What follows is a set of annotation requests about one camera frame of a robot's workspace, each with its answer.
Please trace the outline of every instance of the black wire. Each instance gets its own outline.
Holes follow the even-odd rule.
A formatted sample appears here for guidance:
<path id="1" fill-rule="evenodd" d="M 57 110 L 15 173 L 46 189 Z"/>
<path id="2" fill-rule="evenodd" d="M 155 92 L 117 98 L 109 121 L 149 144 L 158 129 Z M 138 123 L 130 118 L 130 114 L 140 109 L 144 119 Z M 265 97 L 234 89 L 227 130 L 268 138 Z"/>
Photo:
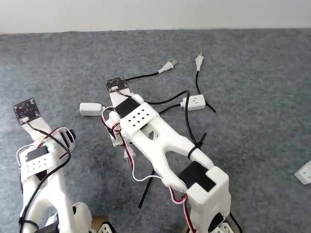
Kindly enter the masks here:
<path id="1" fill-rule="evenodd" d="M 32 204 L 32 202 L 34 201 L 38 191 L 40 190 L 40 187 L 43 185 L 43 183 L 46 181 L 47 178 L 49 178 L 52 174 L 54 174 L 55 172 L 57 172 L 59 169 L 63 168 L 68 162 L 69 160 L 71 159 L 71 152 L 70 150 L 64 146 L 63 143 L 61 143 L 58 139 L 56 139 L 55 137 L 53 137 L 52 135 L 50 135 L 49 133 L 43 131 L 43 130 L 39 130 L 35 127 L 33 127 L 31 124 L 27 123 L 29 125 L 30 128 L 32 128 L 33 130 L 35 131 L 38 131 L 39 133 L 47 136 L 47 137 L 50 137 L 52 140 L 54 140 L 58 145 L 60 145 L 67 153 L 68 153 L 68 156 L 67 156 L 67 160 L 65 162 L 63 162 L 61 165 L 59 165 L 57 168 L 55 168 L 54 170 L 52 170 L 51 172 L 49 172 L 45 177 L 43 177 L 43 179 L 40 181 L 40 183 L 38 184 L 37 188 L 35 189 L 33 195 L 30 197 L 27 205 L 25 206 L 24 208 L 24 211 L 22 213 L 22 216 L 20 218 L 20 221 L 19 221 L 19 224 L 20 224 L 20 228 L 19 228 L 19 233 L 22 233 L 23 231 L 23 226 L 24 226 L 24 220 L 26 218 L 26 215 L 27 215 L 27 212 L 30 208 L 30 205 Z"/>
<path id="2" fill-rule="evenodd" d="M 149 102 L 147 101 L 148 104 L 151 104 L 151 105 L 156 105 L 156 104 L 163 104 L 163 103 L 168 103 L 174 99 L 176 99 L 177 97 L 183 95 L 183 94 L 187 94 L 187 97 L 186 97 L 186 105 L 185 105 L 185 120 L 186 120 L 186 127 L 187 127 L 187 130 L 188 130 L 188 133 L 189 133 L 189 136 L 192 140 L 192 142 L 197 145 L 197 141 L 195 140 L 194 136 L 193 136 L 193 133 L 192 133 L 192 130 L 190 128 L 190 123 L 189 123 L 189 117 L 188 117 L 188 104 L 189 104 L 189 98 L 190 98 L 190 91 L 189 90 L 185 90 L 185 91 L 182 91 L 180 93 L 178 93 L 177 95 L 173 96 L 172 98 L 169 98 L 168 100 L 163 100 L 163 101 L 159 101 L 159 102 Z"/>
<path id="3" fill-rule="evenodd" d="M 233 217 L 233 214 L 230 212 L 229 215 L 232 218 L 232 220 L 234 221 L 234 223 L 237 225 L 237 227 L 239 228 L 240 233 L 243 233 L 242 227 L 239 225 L 238 221 Z"/>
<path id="4" fill-rule="evenodd" d="M 185 93 L 187 93 L 187 92 L 189 92 L 189 91 L 188 91 L 188 90 L 182 91 L 182 92 L 178 93 L 177 95 L 173 96 L 172 98 L 169 98 L 168 100 L 163 100 L 163 101 L 159 101 L 159 102 L 150 102 L 150 101 L 147 101 L 147 103 L 148 103 L 148 104 L 151 104 L 151 105 L 168 103 L 168 102 L 170 102 L 170 101 L 176 99 L 177 97 L 179 97 L 179 96 L 181 96 L 181 95 L 183 95 L 183 94 L 185 94 Z"/>
<path id="5" fill-rule="evenodd" d="M 152 169 L 151 175 L 153 176 L 155 173 L 156 173 L 156 171 L 154 169 Z M 144 193 L 143 193 L 143 195 L 142 195 L 142 197 L 140 199 L 139 205 L 138 205 L 139 209 L 141 209 L 141 206 L 144 203 L 144 200 L 146 198 L 146 195 L 148 193 L 148 190 L 149 190 L 149 187 L 151 185 L 152 180 L 153 180 L 153 177 L 149 177 L 148 183 L 147 183 L 147 185 L 145 187 L 145 191 L 144 191 Z"/>
<path id="6" fill-rule="evenodd" d="M 125 80 L 130 81 L 130 80 L 134 80 L 134 79 L 140 79 L 140 78 L 144 78 L 144 77 L 155 76 L 155 75 L 157 75 L 157 74 L 159 74 L 159 71 L 157 71 L 156 73 L 153 73 L 153 74 L 139 75 L 139 76 L 135 76 L 135 77 L 132 77 L 132 78 L 125 79 Z"/>
<path id="7" fill-rule="evenodd" d="M 163 109 L 162 111 L 159 112 L 159 114 L 165 113 L 166 111 L 168 111 L 168 110 L 170 110 L 170 109 L 172 109 L 172 108 L 179 107 L 179 106 L 180 106 L 180 103 L 174 104 L 174 105 L 172 105 L 172 106 L 170 106 L 170 107 L 167 107 L 167 108 Z"/>
<path id="8" fill-rule="evenodd" d="M 199 76 L 199 71 L 196 71 L 196 75 L 195 75 L 195 86 L 196 86 L 196 90 L 198 91 L 198 93 L 201 95 L 201 91 L 199 89 L 199 85 L 198 85 L 198 76 Z M 205 101 L 205 104 L 213 111 L 216 112 L 216 110 L 207 102 Z"/>

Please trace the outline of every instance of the white wire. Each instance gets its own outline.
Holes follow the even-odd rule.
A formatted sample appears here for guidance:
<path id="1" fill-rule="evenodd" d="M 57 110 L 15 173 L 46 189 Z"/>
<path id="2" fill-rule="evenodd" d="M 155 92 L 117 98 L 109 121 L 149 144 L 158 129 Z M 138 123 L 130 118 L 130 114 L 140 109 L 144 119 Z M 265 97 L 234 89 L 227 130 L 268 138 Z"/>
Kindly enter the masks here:
<path id="1" fill-rule="evenodd" d="M 183 203 L 183 210 L 184 210 L 185 219 L 186 219 L 186 222 L 187 222 L 188 227 L 189 227 L 189 232 L 195 233 L 195 232 L 193 232 L 193 231 L 191 230 L 190 222 L 189 222 L 189 220 L 188 220 L 188 218 L 187 218 L 185 202 L 182 202 L 182 203 Z"/>
<path id="2" fill-rule="evenodd" d="M 75 147 L 75 141 L 74 141 L 74 137 L 73 137 L 71 131 L 70 131 L 68 128 L 66 128 L 66 127 L 60 127 L 60 128 L 58 128 L 57 130 L 55 130 L 55 131 L 52 133 L 52 135 L 53 135 L 54 133 L 56 133 L 57 131 L 61 130 L 61 129 L 67 130 L 67 131 L 69 132 L 70 136 L 72 137 L 72 140 L 73 140 L 72 144 L 73 144 L 73 145 L 72 145 L 72 148 L 70 149 L 70 151 L 72 151 L 72 150 L 74 149 L 74 147 Z M 17 160 L 18 166 L 21 166 L 20 159 L 19 159 L 19 154 L 21 153 L 21 151 L 22 151 L 23 149 L 25 149 L 26 147 L 30 147 L 30 146 L 37 146 L 37 145 L 35 145 L 35 144 L 29 144 L 29 145 L 23 146 L 23 147 L 21 147 L 21 148 L 19 148 L 19 149 L 17 150 L 17 152 L 16 152 L 16 160 Z"/>
<path id="3" fill-rule="evenodd" d="M 104 109 L 102 110 L 102 119 L 103 119 L 103 121 L 104 121 L 104 125 L 106 125 L 106 121 L 105 121 L 105 118 L 104 118 L 104 112 L 105 112 L 106 110 L 109 110 L 109 109 L 115 109 L 115 107 L 109 106 L 109 107 L 106 107 L 106 108 L 104 108 Z"/>
<path id="4" fill-rule="evenodd" d="M 26 147 L 30 147 L 30 146 L 36 146 L 35 144 L 29 144 L 29 145 L 26 145 L 26 146 L 23 146 L 21 148 L 19 148 L 17 151 L 16 151 L 16 160 L 17 160 L 17 163 L 18 163 L 18 166 L 21 166 L 20 164 L 20 159 L 19 159 L 19 154 L 21 153 L 21 151 L 23 149 L 25 149 Z"/>
<path id="5" fill-rule="evenodd" d="M 145 178 L 143 178 L 143 179 L 141 179 L 141 180 L 140 180 L 140 179 L 137 179 L 137 178 L 135 177 L 135 174 L 134 174 L 134 172 L 135 172 L 134 158 L 133 158 L 133 156 L 131 155 L 131 153 L 129 153 L 129 148 L 128 148 L 128 146 L 127 146 L 126 143 L 124 143 L 124 146 L 126 147 L 126 153 L 127 153 L 127 155 L 128 155 L 129 157 L 131 157 L 132 162 L 133 162 L 132 176 L 133 176 L 133 179 L 134 179 L 135 181 L 143 182 L 143 181 L 145 181 L 146 179 L 151 178 L 151 177 L 159 178 L 160 180 L 162 180 L 162 177 L 159 177 L 159 176 L 156 176 L 156 175 L 146 176 Z"/>

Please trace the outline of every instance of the black cable tie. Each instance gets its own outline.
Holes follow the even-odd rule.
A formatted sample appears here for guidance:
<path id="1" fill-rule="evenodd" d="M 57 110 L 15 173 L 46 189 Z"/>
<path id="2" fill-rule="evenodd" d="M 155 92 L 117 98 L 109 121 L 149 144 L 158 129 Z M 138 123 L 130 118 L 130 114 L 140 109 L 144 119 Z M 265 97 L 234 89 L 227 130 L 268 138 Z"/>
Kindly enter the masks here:
<path id="1" fill-rule="evenodd" d="M 37 228 L 37 230 L 39 229 L 38 224 L 36 224 L 35 222 L 33 222 L 33 221 L 31 221 L 31 220 L 25 220 L 24 217 L 20 217 L 19 220 L 18 220 L 18 223 L 19 223 L 20 225 L 25 224 L 25 223 L 29 223 L 29 224 L 34 225 L 34 226 Z"/>
<path id="2" fill-rule="evenodd" d="M 204 133 L 203 136 L 201 137 L 200 141 L 198 141 L 198 143 L 189 151 L 188 156 L 187 156 L 188 159 L 190 159 L 190 156 L 191 156 L 192 152 L 193 152 L 195 149 L 201 149 L 201 147 L 203 146 L 203 141 L 204 141 L 206 135 L 207 135 L 207 134 Z"/>

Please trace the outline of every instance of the cable tie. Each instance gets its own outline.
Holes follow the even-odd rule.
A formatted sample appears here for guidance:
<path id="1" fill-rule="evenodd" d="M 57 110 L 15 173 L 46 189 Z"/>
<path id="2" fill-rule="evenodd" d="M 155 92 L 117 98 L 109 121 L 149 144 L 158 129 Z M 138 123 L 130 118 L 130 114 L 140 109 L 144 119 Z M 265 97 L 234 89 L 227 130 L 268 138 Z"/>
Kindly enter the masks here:
<path id="1" fill-rule="evenodd" d="M 201 149 L 201 147 L 203 146 L 203 141 L 206 138 L 206 135 L 207 133 L 204 133 L 200 141 L 198 141 L 198 143 L 189 151 L 188 156 L 187 156 L 188 159 L 190 159 L 190 156 L 195 149 Z"/>

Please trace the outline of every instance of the red and white wire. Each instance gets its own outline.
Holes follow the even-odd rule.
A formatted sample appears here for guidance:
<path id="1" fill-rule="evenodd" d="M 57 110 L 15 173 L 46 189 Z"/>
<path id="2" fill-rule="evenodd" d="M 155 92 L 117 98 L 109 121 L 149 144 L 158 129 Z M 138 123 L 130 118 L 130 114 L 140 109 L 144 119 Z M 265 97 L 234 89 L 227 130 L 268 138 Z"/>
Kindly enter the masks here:
<path id="1" fill-rule="evenodd" d="M 108 127 L 106 124 L 105 118 L 104 118 L 104 112 L 107 110 L 114 110 L 114 109 L 115 109 L 115 107 L 109 106 L 109 107 L 106 107 L 102 110 L 102 122 L 103 122 L 104 126 Z"/>
<path id="2" fill-rule="evenodd" d="M 129 150 L 129 148 L 128 148 L 128 146 L 127 146 L 127 144 L 126 144 L 126 142 L 125 142 L 125 140 L 124 140 L 124 138 L 123 138 L 122 136 L 121 136 L 121 139 L 122 139 L 123 145 L 124 145 L 124 147 L 125 147 L 125 151 L 126 151 L 126 153 L 127 153 L 127 156 L 129 157 L 129 159 L 130 159 L 130 161 L 131 161 L 133 179 L 134 179 L 135 181 L 138 181 L 138 182 L 143 182 L 143 181 L 145 181 L 146 179 L 151 178 L 151 177 L 159 178 L 159 179 L 161 180 L 162 178 L 159 177 L 159 176 L 156 176 L 156 175 L 146 176 L 146 177 L 143 178 L 143 179 L 137 179 L 137 178 L 135 177 L 135 174 L 134 174 L 134 172 L 135 172 L 135 162 L 134 162 L 134 158 L 133 158 L 133 156 L 131 155 L 131 152 L 130 152 L 130 150 Z"/>
<path id="3" fill-rule="evenodd" d="M 193 224 L 192 224 L 192 222 L 191 222 L 191 219 L 190 219 L 190 216 L 189 216 L 189 213 L 188 213 L 188 210 L 187 210 L 187 200 L 184 201 L 183 203 L 184 203 L 184 204 L 183 204 L 184 214 L 185 214 L 185 218 L 186 218 L 188 227 L 189 227 L 191 233 L 195 233 L 196 230 L 195 230 L 194 227 L 193 227 Z"/>
<path id="4" fill-rule="evenodd" d="M 73 139 L 73 145 L 72 145 L 72 147 L 70 148 L 70 151 L 72 151 L 73 148 L 74 148 L 74 146 L 75 146 L 75 141 L 74 141 L 74 138 L 73 138 L 72 133 L 70 132 L 70 130 L 69 130 L 68 128 L 66 128 L 66 127 L 59 127 L 59 128 L 56 128 L 56 129 L 52 130 L 52 131 L 49 133 L 49 135 L 53 135 L 54 133 L 56 133 L 57 131 L 59 131 L 59 130 L 61 130 L 61 129 L 67 130 L 67 131 L 69 132 L 70 136 L 72 137 L 72 139 Z M 16 159 L 17 159 L 17 163 L 18 163 L 19 167 L 21 166 L 20 160 L 19 160 L 19 154 L 20 154 L 23 150 L 25 150 L 26 148 L 28 149 L 29 147 L 34 147 L 34 148 L 39 148 L 39 147 L 41 147 L 42 144 L 44 143 L 44 140 L 47 139 L 47 138 L 48 138 L 48 136 L 45 136 L 45 137 L 42 139 L 42 141 L 41 141 L 38 145 L 36 145 L 36 144 L 29 144 L 29 145 L 23 146 L 23 147 L 21 147 L 20 149 L 17 150 L 17 152 L 16 152 Z M 59 159 L 62 159 L 65 155 L 67 155 L 67 153 L 64 153 L 63 155 L 61 155 L 61 156 L 59 157 Z"/>
<path id="5" fill-rule="evenodd" d="M 176 199 L 175 197 L 175 193 L 174 193 L 174 190 L 169 186 L 169 190 L 170 190 L 170 193 L 171 193 L 171 198 L 172 198 L 172 201 L 175 203 L 175 204 L 182 204 L 184 203 L 186 200 L 187 200 L 187 195 L 183 196 L 181 199 Z"/>

